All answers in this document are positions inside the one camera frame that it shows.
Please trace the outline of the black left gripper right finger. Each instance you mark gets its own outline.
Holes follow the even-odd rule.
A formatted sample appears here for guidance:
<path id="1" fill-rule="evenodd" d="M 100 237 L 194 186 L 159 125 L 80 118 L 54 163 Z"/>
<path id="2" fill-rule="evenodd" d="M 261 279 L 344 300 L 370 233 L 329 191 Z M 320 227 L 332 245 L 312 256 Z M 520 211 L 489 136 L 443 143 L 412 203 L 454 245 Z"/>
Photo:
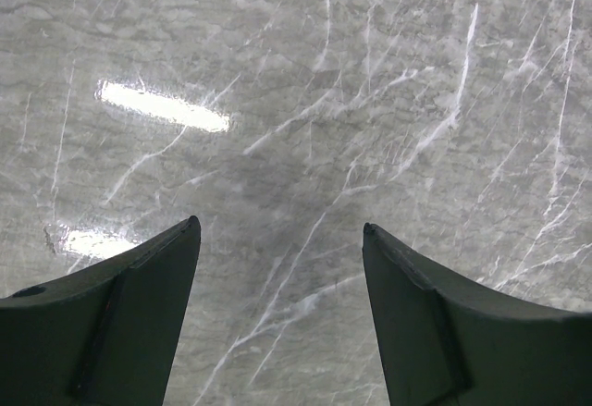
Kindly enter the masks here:
<path id="1" fill-rule="evenodd" d="M 391 404 L 590 403 L 590 314 L 485 287 L 375 224 L 363 261 Z"/>

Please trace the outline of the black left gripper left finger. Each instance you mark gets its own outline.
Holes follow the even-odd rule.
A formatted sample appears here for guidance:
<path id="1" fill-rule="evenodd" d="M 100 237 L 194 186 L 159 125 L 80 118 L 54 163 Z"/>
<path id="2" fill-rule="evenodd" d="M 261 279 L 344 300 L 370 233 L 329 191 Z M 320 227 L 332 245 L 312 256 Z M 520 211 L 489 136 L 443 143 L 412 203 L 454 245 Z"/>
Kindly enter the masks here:
<path id="1" fill-rule="evenodd" d="M 163 404 L 200 245 L 192 215 L 2 299 L 2 404 Z"/>

